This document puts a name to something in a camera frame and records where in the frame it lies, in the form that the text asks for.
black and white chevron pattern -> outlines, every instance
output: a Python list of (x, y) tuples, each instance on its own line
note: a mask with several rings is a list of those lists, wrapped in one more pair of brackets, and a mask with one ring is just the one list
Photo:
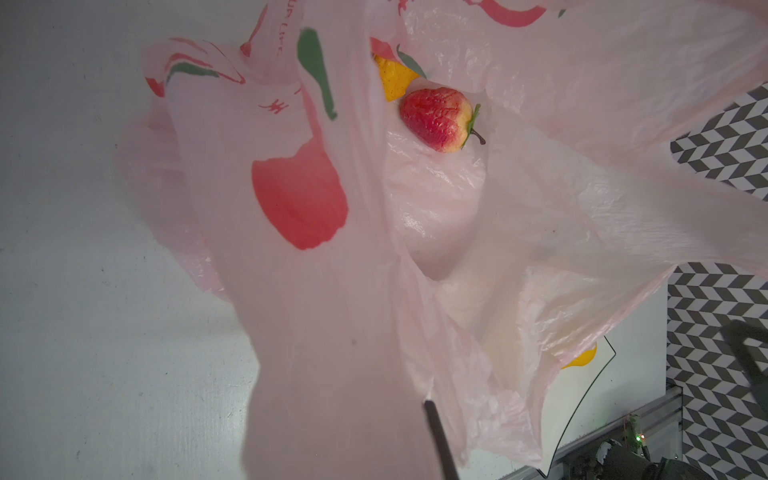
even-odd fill
[[(768, 200), (768, 84), (671, 144), (698, 174)], [(720, 335), (732, 319), (768, 327), (768, 282), (722, 263), (681, 265), (669, 281), (667, 378), (684, 389), (686, 461), (719, 480), (768, 478), (768, 418)], [(747, 343), (761, 368), (768, 345)]]

printed apple graphic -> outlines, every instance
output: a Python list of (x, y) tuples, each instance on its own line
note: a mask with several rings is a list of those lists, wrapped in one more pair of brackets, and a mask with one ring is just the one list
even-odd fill
[(406, 127), (432, 149), (442, 153), (461, 150), (470, 134), (485, 140), (472, 127), (480, 104), (472, 104), (452, 88), (424, 88), (406, 95), (400, 104), (400, 118)]
[[(299, 63), (317, 81), (323, 107), (332, 121), (338, 114), (323, 62), (317, 32), (301, 31)], [(339, 175), (323, 147), (317, 110), (307, 89), (301, 88), (312, 138), (290, 158), (256, 160), (251, 164), (253, 192), (266, 218), (299, 250), (331, 240), (346, 223), (349, 205)]]

yellow object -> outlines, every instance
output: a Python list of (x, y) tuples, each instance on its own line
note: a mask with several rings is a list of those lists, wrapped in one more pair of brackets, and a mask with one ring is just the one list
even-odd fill
[(594, 356), (597, 353), (598, 353), (598, 345), (597, 343), (595, 343), (594, 347), (591, 350), (587, 350), (586, 352), (577, 356), (576, 360), (564, 366), (563, 370), (567, 369), (569, 366), (585, 366), (594, 359)]
[(419, 77), (419, 74), (396, 61), (378, 55), (373, 55), (373, 59), (379, 64), (379, 76), (382, 78), (387, 101), (397, 100), (405, 95), (408, 85)]

pink plastic bag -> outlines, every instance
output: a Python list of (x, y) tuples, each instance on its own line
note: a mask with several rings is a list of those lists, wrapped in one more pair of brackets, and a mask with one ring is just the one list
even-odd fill
[[(156, 96), (118, 163), (252, 339), (251, 477), (439, 478), (424, 398), (459, 461), (538, 466), (559, 369), (678, 263), (768, 276), (766, 205), (668, 147), (768, 78), (768, 27), (722, 2), (539, 4), (283, 0), (239, 47), (144, 52)], [(420, 145), (372, 49), (482, 103), (488, 144)]]

artificial strawberry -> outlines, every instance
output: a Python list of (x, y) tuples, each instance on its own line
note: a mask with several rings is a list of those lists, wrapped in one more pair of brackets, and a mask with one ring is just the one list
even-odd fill
[(469, 134), (477, 135), (480, 145), (485, 145), (472, 129), (479, 112), (480, 104), (473, 111), (467, 97), (446, 87), (411, 92), (400, 105), (406, 127), (431, 148), (447, 154), (461, 150)]

